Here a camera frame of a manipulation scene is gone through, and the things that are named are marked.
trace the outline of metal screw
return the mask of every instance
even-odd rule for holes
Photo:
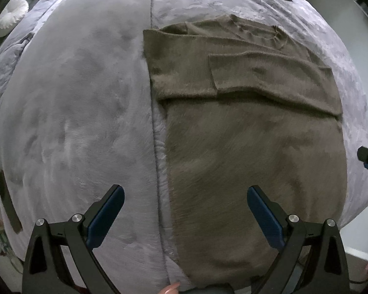
[[[327,225],[329,227],[335,227],[335,221],[333,219],[327,219]]]
[[[38,219],[37,222],[36,222],[36,225],[40,227],[44,223],[45,223],[45,220],[44,219]]]
[[[74,222],[79,222],[80,220],[82,220],[82,215],[79,213],[72,217],[72,221]]]
[[[299,217],[297,215],[295,215],[295,214],[291,214],[289,216],[289,221],[290,222],[298,222],[299,221]]]

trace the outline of plush blanket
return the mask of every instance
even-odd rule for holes
[[[368,147],[365,94],[342,41],[305,0],[53,4],[28,32],[17,30],[25,17],[0,52],[0,171],[23,230],[12,230],[1,200],[0,219],[20,258],[38,218],[68,220],[120,184],[126,203],[94,251],[101,266],[125,294],[157,293],[175,281],[180,290],[192,287],[176,263],[165,117],[151,94],[142,31],[224,14],[277,25],[332,68],[348,169],[346,202],[335,219],[346,225],[368,205],[368,171],[356,158],[358,147]]]

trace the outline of decorative pillow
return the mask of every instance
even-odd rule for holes
[[[0,37],[9,34],[28,12],[26,0],[10,0],[0,14]]]

